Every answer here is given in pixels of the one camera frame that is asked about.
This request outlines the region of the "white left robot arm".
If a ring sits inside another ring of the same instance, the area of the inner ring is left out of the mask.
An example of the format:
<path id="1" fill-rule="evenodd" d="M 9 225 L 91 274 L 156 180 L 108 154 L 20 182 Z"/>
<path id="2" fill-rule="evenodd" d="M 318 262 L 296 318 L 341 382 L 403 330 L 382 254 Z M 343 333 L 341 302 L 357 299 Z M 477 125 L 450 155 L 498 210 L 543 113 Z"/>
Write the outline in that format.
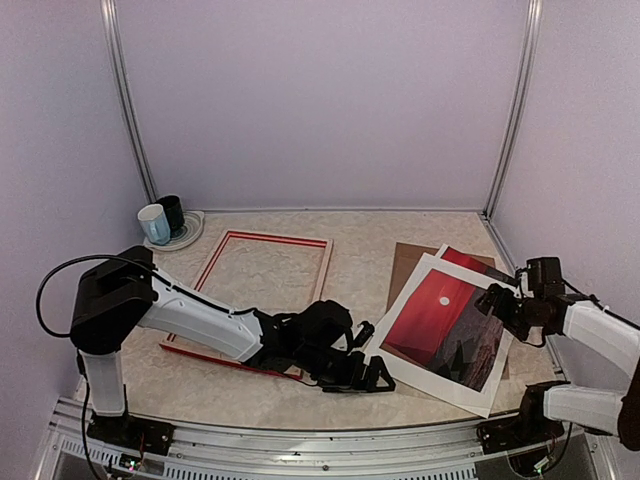
<path id="1" fill-rule="evenodd" d="M 269 314 L 236 309 L 182 285 L 136 245 L 117 255 L 96 254 L 64 262 L 41 280 L 35 312 L 44 320 L 42 298 L 59 272 L 91 262 L 78 281 L 70 329 L 88 399 L 102 430 L 121 445 L 140 434 L 128 413 L 121 347 L 135 328 L 161 331 L 209 347 L 260 371 L 286 373 L 296 367 L 325 393 L 386 393 L 396 388 L 381 356 L 367 358 L 362 346 L 375 328 L 352 330 L 348 309 L 333 300 L 311 303 L 301 312 Z"/>

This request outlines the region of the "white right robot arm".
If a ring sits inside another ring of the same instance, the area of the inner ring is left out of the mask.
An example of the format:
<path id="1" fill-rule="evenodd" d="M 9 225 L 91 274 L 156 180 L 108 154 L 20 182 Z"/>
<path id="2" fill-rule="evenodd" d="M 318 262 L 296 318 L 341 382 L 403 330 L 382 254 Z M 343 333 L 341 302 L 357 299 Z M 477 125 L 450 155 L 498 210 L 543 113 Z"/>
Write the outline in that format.
<path id="1" fill-rule="evenodd" d="M 601 357 L 626 377 L 619 390 L 548 381 L 527 386 L 518 413 L 482 422 L 477 436 L 484 453 L 497 453 L 560 438 L 565 424 L 612 436 L 629 451 L 639 448 L 639 327 L 572 286 L 557 257 L 527 261 L 517 276 L 519 292 L 492 284 L 476 301 L 485 316 L 527 341 L 532 328 Z"/>

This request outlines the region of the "red wooden picture frame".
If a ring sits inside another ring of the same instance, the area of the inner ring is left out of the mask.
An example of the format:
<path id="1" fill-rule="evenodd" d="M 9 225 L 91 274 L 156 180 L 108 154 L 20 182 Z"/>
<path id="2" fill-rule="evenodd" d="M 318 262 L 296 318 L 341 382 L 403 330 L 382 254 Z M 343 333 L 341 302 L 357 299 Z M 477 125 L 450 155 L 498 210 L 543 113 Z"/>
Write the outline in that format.
<path id="1" fill-rule="evenodd" d="M 300 311 L 320 299 L 333 241 L 228 229 L 191 288 L 241 310 Z"/>

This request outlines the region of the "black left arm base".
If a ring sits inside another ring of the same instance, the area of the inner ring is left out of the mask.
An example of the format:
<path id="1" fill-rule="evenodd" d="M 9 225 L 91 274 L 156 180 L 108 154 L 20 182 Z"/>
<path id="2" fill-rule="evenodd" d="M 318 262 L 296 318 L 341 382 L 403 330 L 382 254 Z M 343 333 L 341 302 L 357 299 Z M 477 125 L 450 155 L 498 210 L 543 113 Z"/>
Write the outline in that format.
<path id="1" fill-rule="evenodd" d="M 129 413 L 120 417 L 93 414 L 87 435 L 91 439 L 139 453 L 167 456 L 175 429 L 171 423 L 136 417 Z"/>

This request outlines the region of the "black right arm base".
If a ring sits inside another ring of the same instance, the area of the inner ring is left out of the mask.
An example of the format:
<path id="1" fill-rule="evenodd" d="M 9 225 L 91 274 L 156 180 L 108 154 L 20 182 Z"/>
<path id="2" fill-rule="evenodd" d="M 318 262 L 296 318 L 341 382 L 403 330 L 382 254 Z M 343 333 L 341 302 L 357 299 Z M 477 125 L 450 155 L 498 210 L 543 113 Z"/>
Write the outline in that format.
<path id="1" fill-rule="evenodd" d="M 485 455 L 546 442 L 563 433 L 564 428 L 558 422 L 543 419 L 530 423 L 516 416 L 482 422 L 476 428 Z"/>

